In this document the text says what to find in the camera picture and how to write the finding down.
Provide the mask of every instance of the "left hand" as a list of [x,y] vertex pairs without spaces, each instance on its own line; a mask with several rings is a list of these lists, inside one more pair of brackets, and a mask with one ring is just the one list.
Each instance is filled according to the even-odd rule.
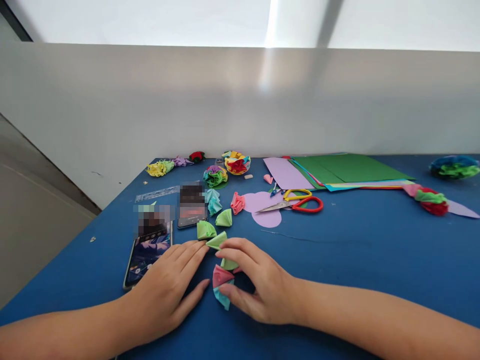
[[210,279],[202,280],[182,297],[209,247],[205,241],[189,241],[170,247],[138,284],[118,299],[128,314],[135,346],[149,343],[177,328],[197,305]]

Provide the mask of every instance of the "red scissors handle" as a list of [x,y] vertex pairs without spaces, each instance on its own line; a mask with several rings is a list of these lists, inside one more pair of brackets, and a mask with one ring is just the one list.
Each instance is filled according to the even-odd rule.
[[[318,203],[318,207],[314,208],[314,209],[300,207],[300,205],[305,204],[305,203],[309,202],[310,200],[316,201]],[[321,211],[324,208],[324,203],[318,197],[310,196],[310,197],[306,197],[306,198],[300,200],[295,205],[292,205],[291,208],[293,210],[304,212],[304,213],[318,213],[319,211]]]

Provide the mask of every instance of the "scissors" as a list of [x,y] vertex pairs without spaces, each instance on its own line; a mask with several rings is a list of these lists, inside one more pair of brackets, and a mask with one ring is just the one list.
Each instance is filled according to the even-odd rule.
[[[299,196],[291,196],[289,197],[289,194],[292,191],[300,191],[302,193],[305,193],[306,195],[299,195]],[[300,200],[296,204],[290,203],[290,200]],[[318,203],[318,207],[314,209],[309,209],[309,208],[302,208],[300,205],[305,204],[309,202],[310,200],[316,201]],[[285,192],[285,195],[283,196],[283,201],[266,207],[262,210],[257,211],[257,213],[262,213],[262,212],[267,212],[271,210],[277,210],[277,209],[283,209],[283,208],[292,208],[295,211],[303,212],[303,213],[318,213],[324,208],[324,203],[322,200],[320,200],[318,197],[312,196],[312,192],[307,190],[307,189],[292,189],[292,190],[287,190]]]

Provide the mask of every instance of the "right hand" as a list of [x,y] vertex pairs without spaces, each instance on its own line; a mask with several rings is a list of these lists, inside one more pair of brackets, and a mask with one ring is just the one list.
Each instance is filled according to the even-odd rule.
[[291,276],[266,252],[245,238],[232,237],[220,245],[218,258],[236,262],[255,285],[249,294],[232,284],[220,286],[220,292],[232,304],[266,324],[298,324],[301,309],[299,279]]

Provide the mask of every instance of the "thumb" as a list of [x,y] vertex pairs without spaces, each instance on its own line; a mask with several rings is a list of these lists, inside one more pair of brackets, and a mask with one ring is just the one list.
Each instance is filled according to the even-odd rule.
[[261,304],[251,294],[229,283],[220,285],[218,290],[245,314],[257,321],[261,318]]

